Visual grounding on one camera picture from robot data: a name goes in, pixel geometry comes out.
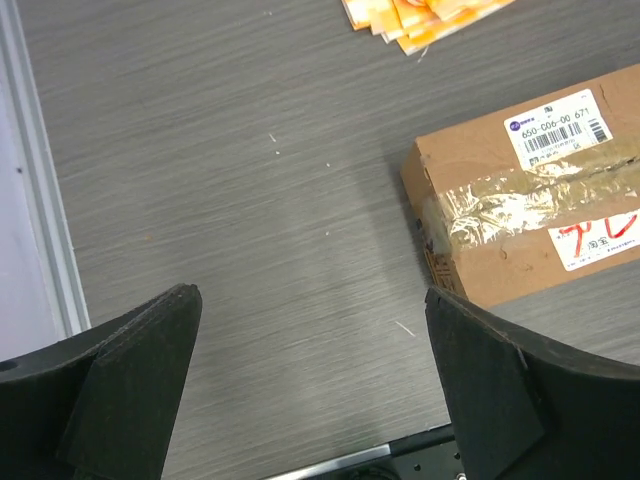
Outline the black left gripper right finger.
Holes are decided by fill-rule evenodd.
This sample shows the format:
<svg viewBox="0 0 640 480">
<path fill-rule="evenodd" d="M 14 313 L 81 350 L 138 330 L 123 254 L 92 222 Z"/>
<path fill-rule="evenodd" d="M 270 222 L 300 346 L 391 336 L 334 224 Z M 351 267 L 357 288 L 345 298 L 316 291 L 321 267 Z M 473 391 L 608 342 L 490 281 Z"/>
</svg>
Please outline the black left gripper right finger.
<svg viewBox="0 0 640 480">
<path fill-rule="evenodd" d="M 639 368 L 425 298 L 431 348 L 470 479 L 636 479 Z"/>
</svg>

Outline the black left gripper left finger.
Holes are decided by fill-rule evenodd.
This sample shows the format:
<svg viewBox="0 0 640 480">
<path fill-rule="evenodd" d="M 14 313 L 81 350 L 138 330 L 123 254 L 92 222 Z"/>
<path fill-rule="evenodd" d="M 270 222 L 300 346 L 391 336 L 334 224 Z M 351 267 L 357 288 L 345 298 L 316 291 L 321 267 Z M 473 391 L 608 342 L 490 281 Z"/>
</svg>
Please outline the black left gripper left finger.
<svg viewBox="0 0 640 480">
<path fill-rule="evenodd" d="M 1 363 L 4 479 L 159 479 L 202 314 L 178 284 Z"/>
</svg>

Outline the brown cardboard express box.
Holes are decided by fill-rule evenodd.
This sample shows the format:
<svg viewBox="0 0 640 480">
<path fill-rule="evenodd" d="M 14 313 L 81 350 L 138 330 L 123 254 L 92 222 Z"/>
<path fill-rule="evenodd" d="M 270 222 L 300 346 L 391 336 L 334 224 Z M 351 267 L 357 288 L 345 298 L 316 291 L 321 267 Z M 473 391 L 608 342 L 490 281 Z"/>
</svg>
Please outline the brown cardboard express box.
<svg viewBox="0 0 640 480">
<path fill-rule="evenodd" d="M 401 178 L 435 284 L 489 308 L 639 257 L 639 69 L 418 137 Z"/>
</svg>

